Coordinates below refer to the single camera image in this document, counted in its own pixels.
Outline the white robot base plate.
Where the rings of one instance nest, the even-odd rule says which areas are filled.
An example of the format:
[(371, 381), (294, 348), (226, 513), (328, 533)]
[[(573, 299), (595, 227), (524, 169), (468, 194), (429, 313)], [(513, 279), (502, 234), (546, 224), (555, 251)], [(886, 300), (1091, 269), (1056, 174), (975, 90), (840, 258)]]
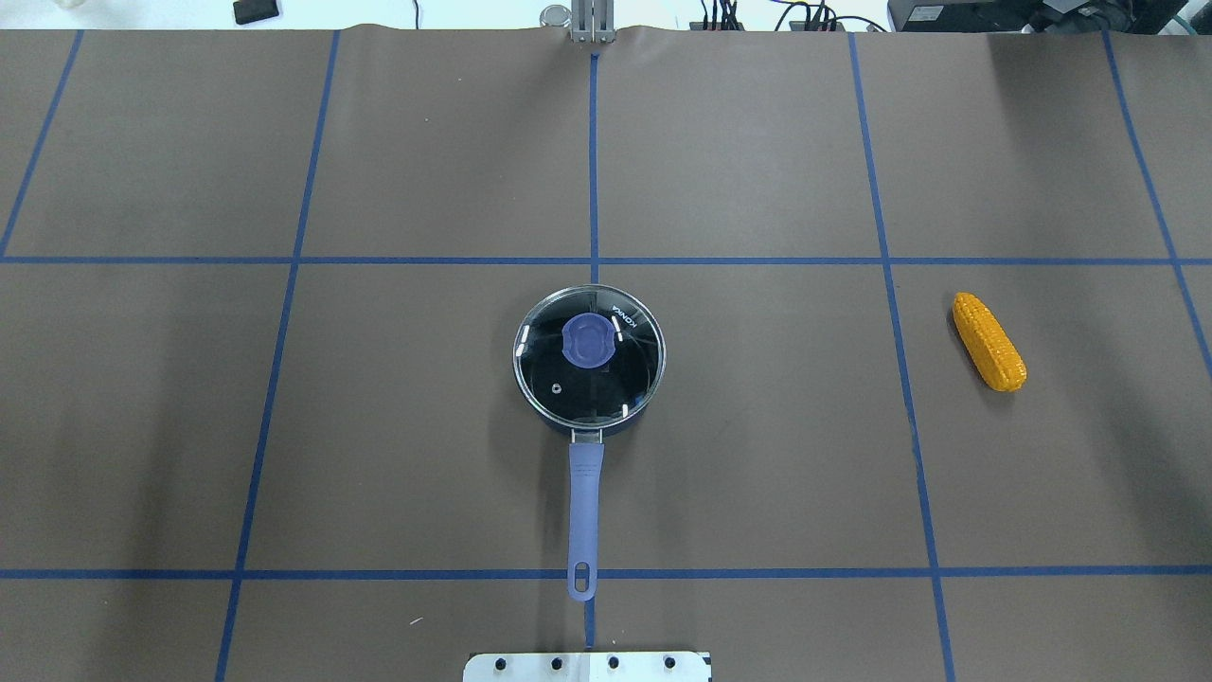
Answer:
[(691, 651), (485, 653), (463, 681), (713, 681), (709, 653)]

